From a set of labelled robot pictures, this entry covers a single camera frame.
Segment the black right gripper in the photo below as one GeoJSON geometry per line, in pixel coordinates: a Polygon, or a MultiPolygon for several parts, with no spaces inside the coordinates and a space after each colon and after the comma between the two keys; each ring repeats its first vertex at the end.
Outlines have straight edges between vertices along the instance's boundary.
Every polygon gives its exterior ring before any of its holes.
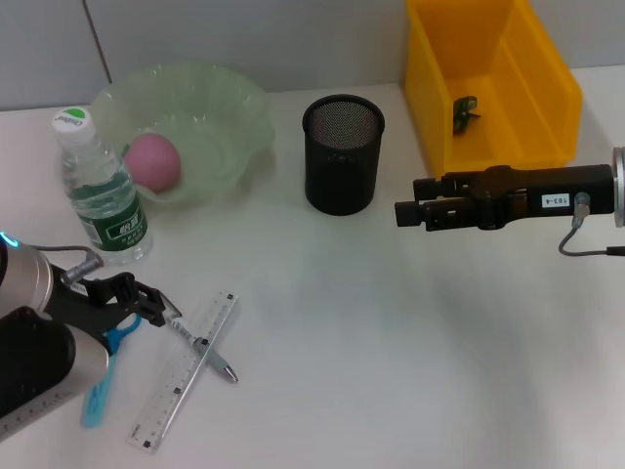
{"type": "Polygon", "coordinates": [[[592,215],[614,212],[614,182],[606,164],[539,170],[510,166],[450,172],[413,181],[415,201],[395,204],[399,227],[427,232],[480,228],[498,230],[525,218],[571,216],[574,198],[590,197],[592,215]],[[461,197],[468,192],[471,197],[461,197]]]}

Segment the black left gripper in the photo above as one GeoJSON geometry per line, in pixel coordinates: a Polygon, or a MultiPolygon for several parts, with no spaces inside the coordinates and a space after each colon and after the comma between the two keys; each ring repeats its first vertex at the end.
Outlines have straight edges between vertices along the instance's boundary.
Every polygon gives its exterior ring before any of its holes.
{"type": "Polygon", "coordinates": [[[124,272],[113,277],[80,280],[84,291],[74,291],[61,281],[64,270],[52,266],[54,279],[52,293],[45,312],[55,321],[77,327],[91,335],[102,334],[123,321],[123,308],[162,327],[166,307],[161,292],[135,281],[133,274],[124,272]]]}

